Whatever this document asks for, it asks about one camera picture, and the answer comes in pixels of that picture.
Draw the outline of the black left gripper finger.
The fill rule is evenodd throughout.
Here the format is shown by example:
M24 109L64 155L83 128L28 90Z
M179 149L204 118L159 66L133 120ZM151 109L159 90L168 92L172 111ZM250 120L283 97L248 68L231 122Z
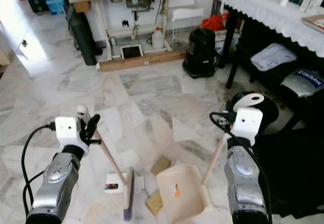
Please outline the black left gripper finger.
M95 114L87 121L87 137L94 137L97 131L97 125L100 120L100 115Z

